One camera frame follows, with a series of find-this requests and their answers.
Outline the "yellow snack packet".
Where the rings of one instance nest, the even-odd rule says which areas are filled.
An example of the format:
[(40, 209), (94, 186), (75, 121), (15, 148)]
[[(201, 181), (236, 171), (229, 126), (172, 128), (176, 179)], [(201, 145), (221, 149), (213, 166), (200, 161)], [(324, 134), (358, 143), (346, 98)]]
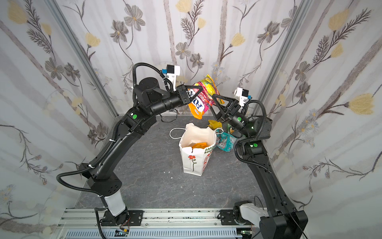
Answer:
[(209, 119), (209, 128), (212, 130), (222, 128), (222, 123), (216, 120)]

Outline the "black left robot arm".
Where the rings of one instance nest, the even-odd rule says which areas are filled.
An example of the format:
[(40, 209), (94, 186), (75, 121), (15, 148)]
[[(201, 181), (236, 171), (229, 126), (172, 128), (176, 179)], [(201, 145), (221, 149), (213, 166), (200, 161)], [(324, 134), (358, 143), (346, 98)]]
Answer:
[(202, 91), (202, 86), (180, 85), (168, 92), (153, 77), (144, 78), (134, 87), (136, 105), (115, 125), (109, 143), (96, 158), (79, 167), (106, 207), (103, 226), (122, 225), (130, 219), (120, 192), (122, 182), (113, 172), (120, 160), (156, 123), (157, 115), (191, 103)]

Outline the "small green circuit board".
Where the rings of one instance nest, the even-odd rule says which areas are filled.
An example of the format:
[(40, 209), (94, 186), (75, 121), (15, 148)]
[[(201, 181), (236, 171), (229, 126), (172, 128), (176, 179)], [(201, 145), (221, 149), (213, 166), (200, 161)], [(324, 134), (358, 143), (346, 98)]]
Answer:
[(115, 230), (114, 236), (115, 237), (127, 237), (128, 234), (129, 234), (129, 230), (127, 230), (127, 229), (124, 229), (124, 230), (118, 229), (118, 230)]

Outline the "orange snack packet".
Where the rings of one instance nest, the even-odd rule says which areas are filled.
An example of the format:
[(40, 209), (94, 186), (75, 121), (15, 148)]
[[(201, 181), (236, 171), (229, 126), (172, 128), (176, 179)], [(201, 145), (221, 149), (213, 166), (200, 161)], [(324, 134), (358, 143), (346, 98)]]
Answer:
[(204, 149), (207, 148), (209, 145), (207, 142), (199, 142), (192, 146), (192, 149)]

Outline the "right corner aluminium post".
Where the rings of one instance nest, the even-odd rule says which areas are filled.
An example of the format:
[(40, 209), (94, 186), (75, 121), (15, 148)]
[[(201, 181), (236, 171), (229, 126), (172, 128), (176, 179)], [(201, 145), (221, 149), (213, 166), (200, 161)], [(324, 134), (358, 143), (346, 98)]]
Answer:
[(278, 51), (278, 54), (273, 61), (273, 65), (269, 71), (269, 74), (266, 78), (265, 84), (260, 92), (260, 95), (258, 97), (258, 100), (261, 101), (265, 105), (266, 97), (270, 91), (270, 88), (273, 84), (273, 82), (276, 79), (276, 76), (278, 74), (278, 71), (285, 60), (289, 50), (291, 49), (291, 46), (293, 44), (293, 41), (297, 37), (297, 33), (299, 31), (299, 28), (304, 22), (304, 19), (306, 17), (306, 14), (309, 12), (309, 9), (311, 7), (311, 4), (313, 1), (301, 1), (299, 7), (297, 8), (294, 18), (292, 19), (289, 29), (287, 30), (286, 36), (282, 42), (282, 45)]

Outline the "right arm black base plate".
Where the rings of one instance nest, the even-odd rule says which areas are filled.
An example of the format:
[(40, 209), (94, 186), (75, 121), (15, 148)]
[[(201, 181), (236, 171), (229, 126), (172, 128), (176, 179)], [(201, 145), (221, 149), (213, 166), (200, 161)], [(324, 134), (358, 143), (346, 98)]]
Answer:
[(260, 216), (254, 212), (241, 212), (239, 209), (222, 209), (217, 217), (222, 226), (259, 226)]

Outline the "left corner aluminium post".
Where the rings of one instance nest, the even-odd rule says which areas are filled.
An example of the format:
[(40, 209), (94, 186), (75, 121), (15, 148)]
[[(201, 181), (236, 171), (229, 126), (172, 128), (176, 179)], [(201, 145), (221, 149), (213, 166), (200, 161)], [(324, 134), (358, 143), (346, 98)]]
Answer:
[(59, 8), (59, 5), (56, 1), (44, 1), (52, 13), (54, 19), (56, 20), (58, 26), (63, 31), (66, 39), (68, 40), (70, 46), (74, 50), (76, 56), (80, 60), (82, 66), (90, 76), (90, 79), (92, 80), (92, 83), (95, 85), (95, 88), (98, 90), (99, 94), (101, 95), (102, 99), (104, 100), (109, 112), (114, 116), (118, 117), (119, 114), (111, 102), (106, 90), (104, 89), (100, 79), (96, 75), (95, 70), (92, 67), (92, 64), (90, 60), (88, 59), (85, 50), (83, 50), (78, 38), (76, 37), (75, 33), (71, 29), (69, 23), (67, 22), (65, 16), (63, 15), (61, 9)]

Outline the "green snack packet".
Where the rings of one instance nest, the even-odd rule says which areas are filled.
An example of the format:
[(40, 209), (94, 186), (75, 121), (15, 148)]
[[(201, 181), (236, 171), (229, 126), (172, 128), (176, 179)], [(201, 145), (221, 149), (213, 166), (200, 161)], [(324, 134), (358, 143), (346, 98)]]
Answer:
[(229, 134), (233, 134), (235, 132), (235, 130), (233, 129), (233, 127), (230, 124), (227, 125), (227, 132)]

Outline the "white paper bag red flower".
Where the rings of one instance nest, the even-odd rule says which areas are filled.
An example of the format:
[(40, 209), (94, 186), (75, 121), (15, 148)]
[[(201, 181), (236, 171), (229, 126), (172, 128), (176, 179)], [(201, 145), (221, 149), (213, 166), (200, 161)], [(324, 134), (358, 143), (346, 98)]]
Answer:
[[(200, 128), (193, 123), (188, 123), (182, 130), (181, 137), (172, 136), (173, 131), (180, 130), (179, 127), (173, 128), (169, 132), (171, 139), (179, 140), (184, 173), (202, 176), (209, 162), (212, 151), (217, 144), (217, 134), (223, 133), (222, 128), (212, 130), (210, 128)], [(208, 147), (204, 149), (192, 149), (192, 146), (199, 142), (207, 142)]]

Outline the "teal white snack packet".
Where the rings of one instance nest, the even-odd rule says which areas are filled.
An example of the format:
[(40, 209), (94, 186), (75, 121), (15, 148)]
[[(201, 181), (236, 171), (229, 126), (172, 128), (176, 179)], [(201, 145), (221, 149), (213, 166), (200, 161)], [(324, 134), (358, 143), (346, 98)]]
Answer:
[(225, 152), (231, 152), (234, 148), (236, 141), (237, 141), (237, 138), (232, 136), (229, 133), (225, 133), (225, 132), (218, 133), (216, 146)]

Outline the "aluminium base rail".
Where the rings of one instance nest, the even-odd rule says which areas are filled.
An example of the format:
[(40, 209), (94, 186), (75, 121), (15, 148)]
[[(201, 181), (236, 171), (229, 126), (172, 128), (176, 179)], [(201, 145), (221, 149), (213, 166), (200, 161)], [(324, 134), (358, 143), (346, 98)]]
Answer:
[[(244, 212), (254, 212), (262, 217), (266, 217), (266, 209), (257, 208), (252, 204), (245, 204)], [(54, 239), (101, 239), (105, 238), (105, 229), (190, 229), (190, 228), (209, 228), (209, 229), (235, 229), (242, 235), (241, 239), (260, 239), (260, 225), (250, 226), (222, 226), (216, 217), (220, 208), (199, 208), (199, 209), (132, 209), (143, 210), (141, 226), (102, 226), (99, 228), (96, 222), (94, 210), (67, 209), (57, 229), (53, 233)]]

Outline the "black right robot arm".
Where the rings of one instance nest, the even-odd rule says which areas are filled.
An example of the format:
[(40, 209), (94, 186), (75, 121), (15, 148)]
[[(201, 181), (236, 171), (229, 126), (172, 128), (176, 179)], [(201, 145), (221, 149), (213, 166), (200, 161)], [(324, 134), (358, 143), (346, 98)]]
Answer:
[(308, 217), (304, 210), (296, 208), (283, 190), (273, 170), (263, 141), (270, 138), (272, 120), (259, 100), (249, 100), (243, 106), (235, 98), (213, 95), (218, 112), (213, 112), (216, 120), (226, 122), (242, 134), (235, 144), (235, 157), (247, 164), (263, 194), (266, 209), (249, 201), (236, 203), (233, 208), (235, 223), (249, 222), (259, 228), (265, 239), (307, 238), (304, 229)]

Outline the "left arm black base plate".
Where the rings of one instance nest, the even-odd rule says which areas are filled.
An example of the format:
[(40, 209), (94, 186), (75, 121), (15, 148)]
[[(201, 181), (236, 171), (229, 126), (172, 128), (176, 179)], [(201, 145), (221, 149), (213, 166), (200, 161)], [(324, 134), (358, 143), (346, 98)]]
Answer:
[(143, 210), (125, 209), (121, 214), (113, 216), (109, 210), (106, 210), (100, 223), (102, 226), (141, 226), (143, 213)]

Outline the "orange pink candy packet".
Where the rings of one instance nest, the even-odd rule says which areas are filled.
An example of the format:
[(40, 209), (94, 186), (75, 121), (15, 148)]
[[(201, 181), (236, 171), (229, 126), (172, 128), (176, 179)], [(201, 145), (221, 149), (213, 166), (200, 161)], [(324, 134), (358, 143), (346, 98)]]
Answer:
[(213, 78), (209, 75), (206, 75), (204, 79), (193, 85), (202, 86), (204, 89), (192, 103), (188, 104), (194, 118), (201, 120), (203, 115), (213, 106), (212, 95), (220, 94), (220, 92)]

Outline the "corner aluminium post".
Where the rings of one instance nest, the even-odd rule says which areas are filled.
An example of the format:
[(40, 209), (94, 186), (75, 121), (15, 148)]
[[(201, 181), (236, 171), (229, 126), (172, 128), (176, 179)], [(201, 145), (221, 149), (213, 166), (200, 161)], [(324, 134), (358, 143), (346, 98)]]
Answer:
[(266, 78), (265, 84), (260, 92), (260, 95), (258, 97), (258, 100), (261, 101), (265, 105), (266, 97), (270, 91), (270, 88), (273, 84), (273, 82), (276, 79), (276, 76), (278, 74), (278, 71), (285, 60), (289, 50), (291, 49), (291, 46), (293, 44), (293, 41), (297, 37), (297, 33), (299, 31), (299, 28), (304, 22), (304, 19), (306, 17), (306, 14), (309, 12), (309, 9), (311, 7), (311, 4), (313, 1), (301, 1), (299, 7), (297, 8), (294, 18), (292, 19), (289, 29), (287, 30), (286, 36), (282, 42), (282, 45), (278, 51), (278, 54), (273, 61), (273, 65), (269, 71), (269, 74)]
[(66, 39), (68, 40), (70, 46), (74, 50), (76, 56), (80, 60), (82, 66), (90, 76), (90, 79), (92, 80), (92, 83), (95, 85), (95, 88), (98, 90), (99, 94), (101, 95), (102, 99), (104, 100), (109, 112), (114, 116), (118, 117), (119, 114), (111, 102), (106, 90), (104, 89), (100, 79), (96, 75), (95, 70), (92, 67), (92, 64), (90, 60), (88, 59), (85, 50), (83, 50), (78, 38), (76, 37), (75, 33), (71, 29), (69, 23), (67, 22), (65, 16), (63, 15), (61, 9), (59, 8), (59, 5), (56, 1), (44, 1), (52, 13), (54, 19), (56, 20), (58, 26), (63, 31)]

